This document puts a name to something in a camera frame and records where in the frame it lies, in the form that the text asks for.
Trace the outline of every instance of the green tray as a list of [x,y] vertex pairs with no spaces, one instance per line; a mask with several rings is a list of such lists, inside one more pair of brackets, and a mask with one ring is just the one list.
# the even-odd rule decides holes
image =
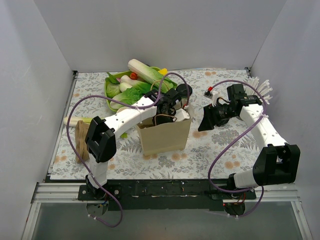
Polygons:
[[[152,66],[151,68],[153,68],[154,70],[157,70],[157,71],[159,71],[159,70],[161,70],[161,68],[158,68],[158,67],[156,67],[156,66]],[[117,74],[113,74],[113,76],[116,78],[116,79],[120,79],[122,76],[124,76],[124,75],[127,75],[127,76],[130,76],[130,74],[132,74],[132,71],[123,71],[123,72],[119,72],[119,73],[117,73]],[[104,81],[104,95],[106,96],[106,97],[108,97],[108,95],[107,95],[107,86],[108,86],[108,84],[109,84],[109,82],[107,82],[107,81]],[[113,109],[113,108],[111,108],[110,107],[110,101],[109,100],[106,100],[106,104],[108,104],[108,107],[112,110],[112,111],[114,111],[114,112],[116,112],[117,110],[115,110],[115,109]]]

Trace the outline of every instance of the green leafy vegetable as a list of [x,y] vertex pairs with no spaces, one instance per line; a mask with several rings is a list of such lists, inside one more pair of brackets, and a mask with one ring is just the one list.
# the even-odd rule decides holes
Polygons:
[[126,132],[122,133],[122,135],[120,136],[120,138],[122,138],[122,139],[127,139],[127,138],[128,138],[128,133],[126,133]]
[[[143,78],[147,83],[153,84],[159,88],[160,80],[163,78],[163,75],[158,71],[154,70],[152,67],[145,65],[144,63],[132,59],[128,62],[128,68],[136,73],[139,77]],[[161,86],[161,92],[166,93],[171,88],[176,88],[177,84],[166,77],[163,81],[165,84]]]
[[120,82],[110,72],[106,72],[106,73],[109,75],[109,77],[105,79],[107,82],[110,82],[112,84],[120,84]]
[[109,98],[113,98],[115,95],[118,95],[120,93],[120,85],[109,83],[106,86],[105,93]]
[[120,87],[121,92],[124,92],[125,90],[132,88],[132,86],[130,84],[125,83],[125,82],[121,82],[119,87]]
[[135,89],[139,90],[142,94],[150,92],[151,84],[143,81],[133,80],[129,76],[124,75],[120,79],[121,83],[129,84]]
[[[66,116],[65,118],[63,118],[63,123],[64,125],[67,125],[68,122],[68,116]],[[91,123],[92,118],[91,117],[80,117],[80,116],[72,116],[70,119],[70,123],[69,123],[69,127],[75,127],[77,126],[78,121],[83,121],[86,124],[90,124]]]
[[[124,92],[114,96],[112,99],[120,101],[125,104],[132,105],[140,100],[142,97],[142,93],[135,88],[127,88]],[[123,105],[115,103],[113,101],[110,102],[110,107],[114,110],[118,110],[119,108],[122,108]]]

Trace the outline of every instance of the cardboard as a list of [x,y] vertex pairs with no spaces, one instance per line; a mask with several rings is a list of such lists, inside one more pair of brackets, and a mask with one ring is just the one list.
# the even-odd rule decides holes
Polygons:
[[190,125],[195,114],[190,104],[186,111],[190,115],[188,120],[152,126],[152,118],[148,118],[135,126],[145,156],[182,150],[186,147]]
[[[80,120],[77,122],[75,127],[75,149],[80,154],[83,161],[87,161],[89,159],[89,152],[85,142],[89,126],[90,124]],[[81,163],[77,155],[75,156],[75,161],[77,164]]]

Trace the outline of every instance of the white enclosure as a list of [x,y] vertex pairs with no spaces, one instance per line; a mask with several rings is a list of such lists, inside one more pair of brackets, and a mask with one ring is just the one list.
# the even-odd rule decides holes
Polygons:
[[0,0],[0,239],[19,239],[79,72],[139,59],[168,69],[252,67],[268,114],[301,150],[296,185],[320,239],[320,0]]
[[72,70],[252,66],[285,0],[35,0]]

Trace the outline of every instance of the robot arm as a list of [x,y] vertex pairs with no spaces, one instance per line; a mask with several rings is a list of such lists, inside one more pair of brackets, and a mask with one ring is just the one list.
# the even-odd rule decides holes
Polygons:
[[[175,109],[177,104],[182,106],[182,97],[177,90],[171,88],[168,92],[160,95],[156,105],[145,107],[152,105],[157,97],[158,91],[152,90],[133,105],[137,108],[122,107],[115,115],[104,119],[97,116],[92,119],[85,142],[89,151],[90,169],[100,185],[103,186],[107,183],[108,161],[116,154],[116,139],[128,129],[158,114],[161,114],[156,119],[158,125],[173,122],[173,118],[170,116],[175,117],[175,122],[190,118],[183,108]],[[95,194],[99,186],[91,175],[87,175],[85,179],[87,186]]]
[[[212,130],[214,126],[226,124],[232,117],[240,117],[248,127],[254,124],[263,113],[261,102],[255,95],[247,96],[242,84],[227,88],[230,103],[204,107],[203,120],[199,132]],[[292,183],[296,179],[300,150],[290,145],[275,130],[267,117],[251,130],[261,150],[252,169],[233,173],[227,187],[230,190],[257,186]]]

